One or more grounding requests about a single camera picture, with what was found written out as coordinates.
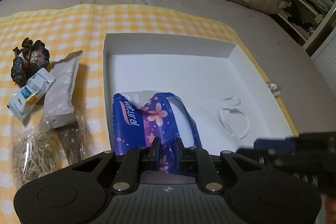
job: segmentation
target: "purple floral packaging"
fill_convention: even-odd
[[[132,147],[151,146],[161,140],[160,171],[178,174],[175,139],[185,147],[202,148],[194,120],[180,98],[172,93],[140,91],[113,96],[114,151],[124,155]]]

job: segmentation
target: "mask ear loop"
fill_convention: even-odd
[[[220,123],[222,124],[222,126],[227,131],[230,132],[230,134],[235,136],[236,134],[234,133],[233,129],[229,126],[229,124],[227,122],[228,121],[228,116],[229,116],[230,113],[239,113],[239,114],[243,115],[244,118],[246,119],[246,127],[245,127],[245,130],[242,133],[237,134],[237,137],[239,139],[242,139],[248,134],[248,132],[250,130],[250,126],[251,126],[250,119],[247,116],[245,116],[245,114],[242,113],[239,109],[236,108],[237,106],[239,106],[241,104],[241,100],[239,98],[229,97],[229,98],[224,99],[223,101],[230,101],[230,100],[237,100],[238,102],[235,105],[225,106],[225,107],[222,107],[222,108],[219,109]]]

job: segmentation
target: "white box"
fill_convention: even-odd
[[[174,93],[187,109],[195,102],[208,99],[240,98],[239,110],[251,122],[249,133],[241,140],[244,146],[252,147],[257,138],[293,136],[263,78],[235,44],[172,34],[109,33],[103,54],[105,109],[110,133],[115,93],[155,90]],[[232,119],[233,127],[242,127],[241,118]],[[211,142],[216,140],[211,139],[211,132],[200,132],[206,124],[195,122],[201,141],[207,143],[203,148],[211,153]]]

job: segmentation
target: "bed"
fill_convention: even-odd
[[[2,0],[0,17],[77,4],[144,4],[175,9],[232,27],[268,77],[299,133],[336,130],[336,99],[300,47],[270,16],[227,0]]]

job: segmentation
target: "plush toy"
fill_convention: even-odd
[[[19,87],[26,85],[27,80],[38,70],[45,68],[49,64],[49,51],[41,40],[35,43],[29,37],[22,42],[22,49],[13,49],[15,58],[11,69],[11,77]]]

